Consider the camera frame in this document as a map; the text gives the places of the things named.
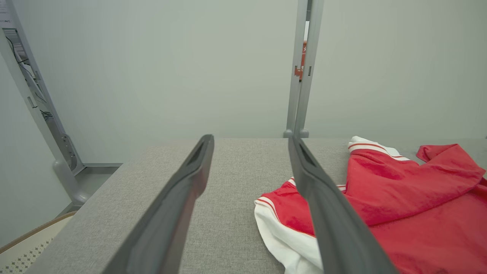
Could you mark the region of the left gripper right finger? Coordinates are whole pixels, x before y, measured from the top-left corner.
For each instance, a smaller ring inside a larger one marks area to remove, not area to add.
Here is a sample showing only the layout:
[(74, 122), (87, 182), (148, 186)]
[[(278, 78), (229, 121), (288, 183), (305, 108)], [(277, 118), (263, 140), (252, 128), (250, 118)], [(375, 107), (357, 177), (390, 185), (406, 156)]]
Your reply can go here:
[(303, 140), (288, 149), (294, 180), (308, 202), (324, 274), (398, 274), (369, 227), (324, 172)]

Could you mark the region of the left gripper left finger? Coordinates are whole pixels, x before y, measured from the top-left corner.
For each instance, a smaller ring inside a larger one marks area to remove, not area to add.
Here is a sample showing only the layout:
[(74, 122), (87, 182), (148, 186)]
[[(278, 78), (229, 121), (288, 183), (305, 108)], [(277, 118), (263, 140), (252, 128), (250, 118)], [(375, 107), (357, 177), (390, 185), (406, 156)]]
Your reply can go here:
[(214, 145), (213, 135), (200, 138), (103, 274), (178, 274), (194, 206), (207, 186)]

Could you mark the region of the red basketball jersey number 23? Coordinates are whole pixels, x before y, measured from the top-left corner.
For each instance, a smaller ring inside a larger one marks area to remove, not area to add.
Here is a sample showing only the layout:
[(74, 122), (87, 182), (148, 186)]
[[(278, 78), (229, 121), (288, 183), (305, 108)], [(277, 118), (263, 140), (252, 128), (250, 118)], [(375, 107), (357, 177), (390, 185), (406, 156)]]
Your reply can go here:
[[(459, 145), (422, 145), (423, 164), (354, 136), (338, 189), (400, 274), (487, 274), (487, 179)], [(255, 220), (285, 274), (324, 274), (294, 177), (255, 201)]]

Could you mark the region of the cream perforated laundry basket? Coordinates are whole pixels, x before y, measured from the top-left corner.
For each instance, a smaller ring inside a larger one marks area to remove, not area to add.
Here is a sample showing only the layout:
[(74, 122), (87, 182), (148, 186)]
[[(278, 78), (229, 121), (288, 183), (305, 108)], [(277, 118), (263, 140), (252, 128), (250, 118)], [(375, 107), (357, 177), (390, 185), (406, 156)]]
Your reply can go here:
[(0, 274), (25, 274), (76, 213), (57, 217), (0, 248)]

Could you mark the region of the red sign behind partition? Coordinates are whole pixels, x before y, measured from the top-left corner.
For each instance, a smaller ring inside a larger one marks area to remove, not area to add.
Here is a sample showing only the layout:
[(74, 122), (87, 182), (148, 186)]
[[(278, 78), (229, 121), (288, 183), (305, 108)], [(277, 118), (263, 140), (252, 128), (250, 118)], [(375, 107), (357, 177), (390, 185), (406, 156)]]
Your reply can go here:
[(297, 66), (294, 67), (294, 75), (299, 76), (300, 83), (302, 82), (304, 64), (306, 61), (306, 48), (307, 48), (307, 41), (305, 40), (302, 45), (302, 57), (301, 57), (300, 67)]

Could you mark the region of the grey metal frame stand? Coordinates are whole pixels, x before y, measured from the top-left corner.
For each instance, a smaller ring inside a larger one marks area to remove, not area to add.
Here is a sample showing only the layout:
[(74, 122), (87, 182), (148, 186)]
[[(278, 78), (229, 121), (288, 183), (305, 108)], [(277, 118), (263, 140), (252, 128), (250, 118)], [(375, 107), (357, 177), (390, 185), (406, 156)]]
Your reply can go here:
[(0, 37), (6, 39), (22, 74), (20, 93), (53, 154), (53, 172), (72, 203), (81, 206), (90, 197), (75, 178), (84, 166), (54, 107), (13, 2), (14, 0), (0, 0)]

